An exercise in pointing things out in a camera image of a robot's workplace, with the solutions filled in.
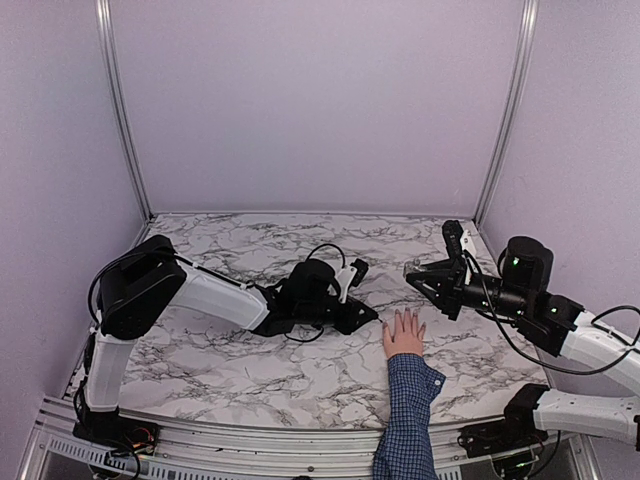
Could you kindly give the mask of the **blue checkered sleeve forearm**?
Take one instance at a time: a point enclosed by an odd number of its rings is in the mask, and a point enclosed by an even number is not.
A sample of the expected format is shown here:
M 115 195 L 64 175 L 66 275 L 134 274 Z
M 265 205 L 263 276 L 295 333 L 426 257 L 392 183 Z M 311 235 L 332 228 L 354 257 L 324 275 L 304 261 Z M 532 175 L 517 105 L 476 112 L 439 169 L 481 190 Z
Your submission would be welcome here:
M 388 361 L 390 417 L 374 454 L 374 479 L 436 479 L 431 404 L 446 377 L 415 354 Z

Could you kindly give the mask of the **person's hand with long nails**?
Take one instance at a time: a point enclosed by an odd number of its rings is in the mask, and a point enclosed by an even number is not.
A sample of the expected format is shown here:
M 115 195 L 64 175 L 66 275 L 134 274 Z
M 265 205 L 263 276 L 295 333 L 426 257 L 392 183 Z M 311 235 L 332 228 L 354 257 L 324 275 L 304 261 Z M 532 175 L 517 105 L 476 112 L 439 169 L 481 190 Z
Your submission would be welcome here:
M 386 358 L 398 355 L 424 355 L 424 337 L 426 325 L 419 321 L 419 315 L 409 307 L 403 311 L 396 310 L 394 325 L 383 324 L 383 349 Z

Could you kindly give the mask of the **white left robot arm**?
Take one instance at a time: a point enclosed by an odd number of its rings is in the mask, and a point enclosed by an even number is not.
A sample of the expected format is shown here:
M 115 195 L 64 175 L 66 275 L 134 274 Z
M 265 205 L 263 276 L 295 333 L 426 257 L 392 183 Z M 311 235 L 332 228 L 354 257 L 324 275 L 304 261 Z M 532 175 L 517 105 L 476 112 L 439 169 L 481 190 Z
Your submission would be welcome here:
M 119 410 L 122 380 L 137 340 L 169 308 L 190 310 L 261 337 L 288 335 L 297 325 L 351 335 L 377 319 L 353 298 L 368 264 L 338 268 L 309 254 L 275 284 L 243 283 L 180 256 L 168 237 L 155 235 L 105 265 L 87 294 L 95 326 L 85 357 L 79 396 L 90 413 L 89 431 L 106 445 L 125 438 Z

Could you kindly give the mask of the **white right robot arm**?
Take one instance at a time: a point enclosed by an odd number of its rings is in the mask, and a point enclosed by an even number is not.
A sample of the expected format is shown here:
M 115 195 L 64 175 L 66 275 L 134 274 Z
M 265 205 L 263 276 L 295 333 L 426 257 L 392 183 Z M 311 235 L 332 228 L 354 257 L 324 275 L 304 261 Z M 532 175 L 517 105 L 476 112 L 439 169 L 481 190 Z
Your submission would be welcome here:
M 515 331 L 553 357 L 584 365 L 581 376 L 604 374 L 630 391 L 628 397 L 570 394 L 527 384 L 509 401 L 504 418 L 475 425 L 460 440 L 469 455 L 494 445 L 515 448 L 529 436 L 552 430 L 639 444 L 639 339 L 617 332 L 601 315 L 565 296 L 548 292 L 553 254 L 539 241 L 511 238 L 499 256 L 496 277 L 481 271 L 469 234 L 448 221 L 443 230 L 448 257 L 410 261 L 406 282 L 442 314 L 456 320 L 475 310 L 498 327 Z

